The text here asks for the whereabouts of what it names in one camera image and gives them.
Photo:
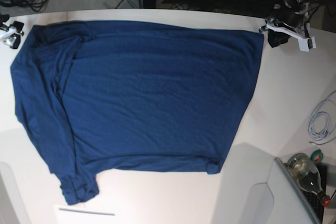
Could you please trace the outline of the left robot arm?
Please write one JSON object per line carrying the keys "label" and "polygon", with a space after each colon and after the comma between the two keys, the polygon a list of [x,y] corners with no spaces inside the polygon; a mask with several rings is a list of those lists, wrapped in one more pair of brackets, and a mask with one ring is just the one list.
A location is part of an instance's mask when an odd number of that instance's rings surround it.
{"label": "left robot arm", "polygon": [[270,16],[265,18],[265,25],[260,33],[268,33],[268,43],[272,48],[288,42],[290,38],[298,41],[299,49],[309,52],[316,48],[316,40],[310,33],[311,3],[317,0],[283,0],[274,5]]}

